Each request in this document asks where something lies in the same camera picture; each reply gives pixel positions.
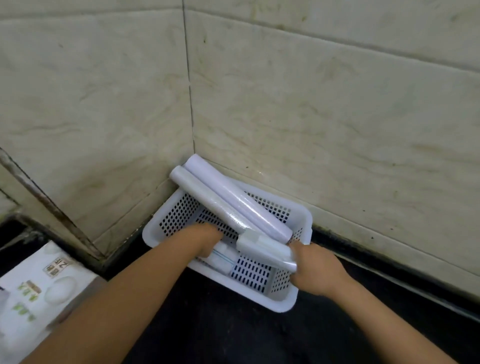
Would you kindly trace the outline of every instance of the forearm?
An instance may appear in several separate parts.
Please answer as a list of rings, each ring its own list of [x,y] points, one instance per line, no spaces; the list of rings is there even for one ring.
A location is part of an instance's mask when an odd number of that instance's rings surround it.
[[[58,327],[25,361],[121,363],[198,251],[180,231],[133,262]]]
[[[336,290],[332,299],[352,317],[386,363],[455,363],[355,280]]]

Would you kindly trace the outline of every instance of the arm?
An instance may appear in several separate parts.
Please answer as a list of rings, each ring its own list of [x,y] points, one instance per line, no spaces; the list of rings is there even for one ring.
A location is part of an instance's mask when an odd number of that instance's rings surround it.
[[[388,364],[455,364],[427,338],[351,278],[329,250],[293,242],[298,270],[292,283],[338,304]]]
[[[85,301],[22,363],[121,363],[173,284],[197,255],[221,239],[216,227],[192,225],[137,259]]]

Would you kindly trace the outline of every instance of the white plastic basket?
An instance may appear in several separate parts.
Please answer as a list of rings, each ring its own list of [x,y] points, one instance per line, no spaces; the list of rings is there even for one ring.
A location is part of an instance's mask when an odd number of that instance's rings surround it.
[[[310,244],[312,215],[309,210],[249,184],[232,181],[291,228],[294,239]],[[142,237],[148,246],[154,247],[183,227],[201,221],[217,225],[224,233],[222,241],[235,247],[238,234],[181,188],[153,215]],[[288,271],[257,263],[244,255],[240,255],[228,276],[199,259],[192,260],[188,267],[275,312],[288,311],[297,300],[298,289],[290,284]]]

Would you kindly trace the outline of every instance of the hand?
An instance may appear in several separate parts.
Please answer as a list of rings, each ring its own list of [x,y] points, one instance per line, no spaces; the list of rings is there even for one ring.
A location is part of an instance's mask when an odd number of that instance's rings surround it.
[[[178,231],[183,240],[194,249],[195,256],[208,257],[216,243],[223,237],[223,233],[214,225],[192,224]]]
[[[290,276],[290,281],[298,289],[334,299],[336,292],[353,280],[328,249],[313,243],[304,245],[297,240],[289,247],[297,262],[297,272]]]

